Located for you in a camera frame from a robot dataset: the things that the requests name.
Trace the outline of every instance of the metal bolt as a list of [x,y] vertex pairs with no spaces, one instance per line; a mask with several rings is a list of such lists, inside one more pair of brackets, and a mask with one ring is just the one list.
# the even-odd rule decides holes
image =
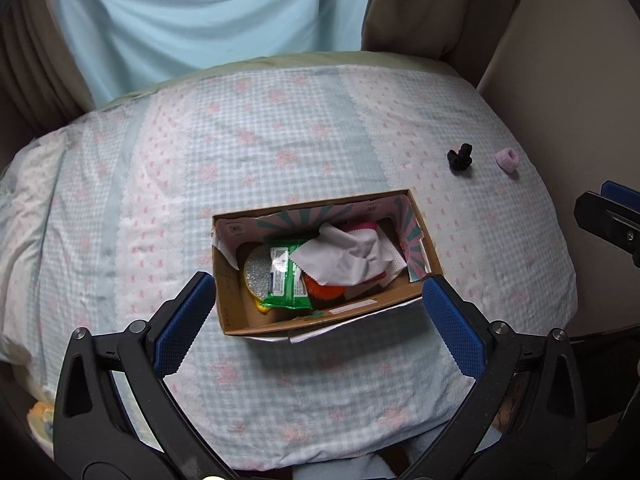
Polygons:
[[553,329],[551,335],[558,341],[564,341],[566,339],[566,333],[561,328]]
[[146,328],[146,321],[144,319],[137,319],[132,321],[129,325],[129,331],[134,334],[139,334]]
[[491,323],[491,329],[497,334],[506,334],[509,331],[509,325],[503,321],[494,321]]
[[86,336],[86,328],[83,326],[76,328],[71,334],[73,339],[82,339],[84,336]]

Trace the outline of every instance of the patterned quilt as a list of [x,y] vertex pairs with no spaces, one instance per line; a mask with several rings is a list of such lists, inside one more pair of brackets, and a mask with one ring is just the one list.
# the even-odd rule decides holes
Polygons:
[[[456,175],[446,154],[462,142],[473,164]],[[507,146],[520,152],[515,175],[494,161]],[[489,320],[528,333],[568,322],[575,275],[552,202],[472,86],[347,65],[183,82],[23,149],[0,183],[0,351],[53,397],[75,327],[122,330],[211,272],[213,214],[405,188],[447,279]],[[225,336],[214,310],[166,382],[242,469],[418,435],[471,385],[420,300],[296,344]]]

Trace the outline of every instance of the open box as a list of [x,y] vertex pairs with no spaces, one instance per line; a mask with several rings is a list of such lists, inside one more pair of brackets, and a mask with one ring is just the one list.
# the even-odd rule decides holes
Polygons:
[[[317,230],[324,222],[378,222],[400,251],[407,268],[383,290],[372,288],[351,300],[315,311],[272,308],[263,314],[244,286],[241,270],[252,248],[268,240]],[[212,227],[213,267],[218,320],[227,335],[280,336],[325,332],[359,317],[418,298],[422,280],[442,268],[424,220],[410,190],[395,190],[267,209],[215,215]]]

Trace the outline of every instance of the green wet wipes package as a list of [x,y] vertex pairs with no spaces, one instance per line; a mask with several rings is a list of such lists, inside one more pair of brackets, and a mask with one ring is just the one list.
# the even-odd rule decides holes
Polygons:
[[274,240],[268,242],[271,253],[269,293],[262,306],[290,308],[292,310],[312,308],[306,293],[302,272],[290,255],[307,240]]

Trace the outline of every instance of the beige curtain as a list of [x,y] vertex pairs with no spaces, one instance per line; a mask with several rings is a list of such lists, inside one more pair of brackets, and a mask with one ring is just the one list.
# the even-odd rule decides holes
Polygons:
[[369,0],[362,49],[441,59],[477,85],[516,0]]
[[[0,96],[11,103],[2,106],[3,115],[19,115],[31,137],[57,130],[94,108],[50,0],[15,0],[1,18]],[[20,121],[14,122],[19,128]],[[2,137],[11,134],[7,129],[4,124]]]

